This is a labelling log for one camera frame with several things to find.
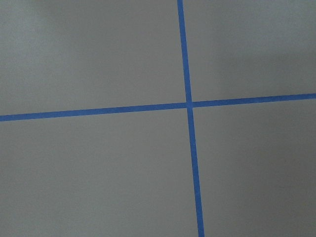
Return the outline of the vertical blue tape line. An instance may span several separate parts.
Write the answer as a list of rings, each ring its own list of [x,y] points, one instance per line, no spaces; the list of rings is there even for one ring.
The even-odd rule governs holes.
[[[190,142],[190,151],[191,151],[191,163],[192,163],[193,185],[194,185],[196,217],[197,217],[197,232],[198,232],[199,237],[203,237],[205,236],[205,233],[204,233],[203,211],[202,211],[202,202],[201,202],[198,154],[197,154],[197,145],[196,145],[195,121],[194,121],[193,100],[192,100],[192,91],[191,91],[191,80],[190,80],[190,68],[189,68],[188,49],[187,49],[185,14],[184,14],[184,4],[182,0],[177,1],[177,9],[178,9],[178,21],[179,21],[180,41],[181,41],[189,142]]]

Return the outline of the horizontal blue tape line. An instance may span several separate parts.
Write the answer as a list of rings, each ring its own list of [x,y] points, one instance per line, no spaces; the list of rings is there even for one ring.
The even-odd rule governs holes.
[[[79,117],[91,115],[105,115],[105,114],[119,114],[131,112],[147,112],[147,111],[161,111],[161,110],[175,110],[202,107],[216,107],[228,105],[243,105],[243,104],[257,104],[269,102],[295,101],[295,100],[309,100],[315,99],[314,93],[309,94],[294,94],[294,95],[279,95],[279,96],[264,96],[264,97],[249,97],[237,99],[223,99],[223,100],[208,100],[195,101],[191,103],[167,103],[167,104],[152,104],[152,105],[138,105],[138,106],[124,106],[112,108],[98,108],[98,109],[84,109],[84,110],[69,110],[69,111],[54,111],[41,113],[26,113],[26,114],[12,114],[1,115],[1,122],[4,121],[18,121],[30,119],[51,119],[51,118],[66,118]]]

